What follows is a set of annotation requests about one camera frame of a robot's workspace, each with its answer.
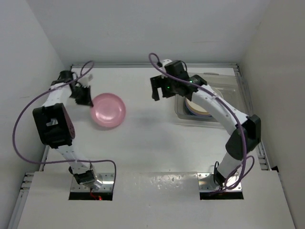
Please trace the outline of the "cream plate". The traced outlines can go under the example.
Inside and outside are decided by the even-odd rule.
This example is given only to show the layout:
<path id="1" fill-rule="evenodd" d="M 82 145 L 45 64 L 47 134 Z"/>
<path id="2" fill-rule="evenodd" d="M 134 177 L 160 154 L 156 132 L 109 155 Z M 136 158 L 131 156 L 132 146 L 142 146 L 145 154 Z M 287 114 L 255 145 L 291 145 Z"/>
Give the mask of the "cream plate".
<path id="1" fill-rule="evenodd" d="M 211 115 L 202 107 L 200 107 L 199 105 L 195 104 L 194 102 L 188 100 L 187 98 L 185 98 L 185 106 L 186 108 L 189 110 L 189 112 L 193 115 L 196 116 L 207 116 L 207 117 L 211 117 Z"/>

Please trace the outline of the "pink plate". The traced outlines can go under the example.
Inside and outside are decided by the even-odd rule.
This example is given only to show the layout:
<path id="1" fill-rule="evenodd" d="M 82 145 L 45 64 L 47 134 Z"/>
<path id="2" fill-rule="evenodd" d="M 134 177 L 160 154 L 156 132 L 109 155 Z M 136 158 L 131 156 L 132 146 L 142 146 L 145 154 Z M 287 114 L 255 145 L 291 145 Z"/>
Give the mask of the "pink plate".
<path id="1" fill-rule="evenodd" d="M 126 106 L 123 100 L 112 93 L 102 93 L 93 98 L 90 109 L 92 120 L 104 128 L 115 128 L 123 123 Z"/>

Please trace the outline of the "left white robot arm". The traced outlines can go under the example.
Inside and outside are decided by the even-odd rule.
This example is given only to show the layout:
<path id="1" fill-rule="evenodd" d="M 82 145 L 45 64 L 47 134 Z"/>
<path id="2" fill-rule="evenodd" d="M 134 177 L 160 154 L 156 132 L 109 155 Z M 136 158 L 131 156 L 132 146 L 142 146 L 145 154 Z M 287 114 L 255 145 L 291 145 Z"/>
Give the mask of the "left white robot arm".
<path id="1" fill-rule="evenodd" d="M 98 179 L 94 166 L 73 143 L 75 129 L 65 105 L 69 98 L 77 105 L 93 107 L 89 81 L 92 74 L 82 77 L 69 85 L 65 83 L 77 76 L 72 71 L 61 71 L 56 81 L 49 88 L 45 103 L 32 111 L 41 142 L 59 152 L 69 161 L 69 172 L 79 185 L 90 189 L 98 189 L 102 180 Z"/>

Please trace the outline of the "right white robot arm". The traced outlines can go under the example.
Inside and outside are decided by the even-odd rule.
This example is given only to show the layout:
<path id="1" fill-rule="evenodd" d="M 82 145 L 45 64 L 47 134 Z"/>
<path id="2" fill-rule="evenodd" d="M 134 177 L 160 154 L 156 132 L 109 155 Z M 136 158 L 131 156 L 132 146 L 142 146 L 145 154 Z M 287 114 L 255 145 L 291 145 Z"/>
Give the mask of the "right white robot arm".
<path id="1" fill-rule="evenodd" d="M 161 89 L 163 98 L 182 96 L 205 109 L 229 134 L 225 145 L 226 154 L 214 168 L 213 183 L 225 188 L 228 178 L 239 168 L 240 178 L 243 178 L 247 174 L 247 154 L 261 142 L 261 119 L 234 108 L 199 75 L 190 76 L 182 61 L 164 60 L 152 65 L 161 73 L 150 79 L 153 100 L 160 99 L 158 89 Z"/>

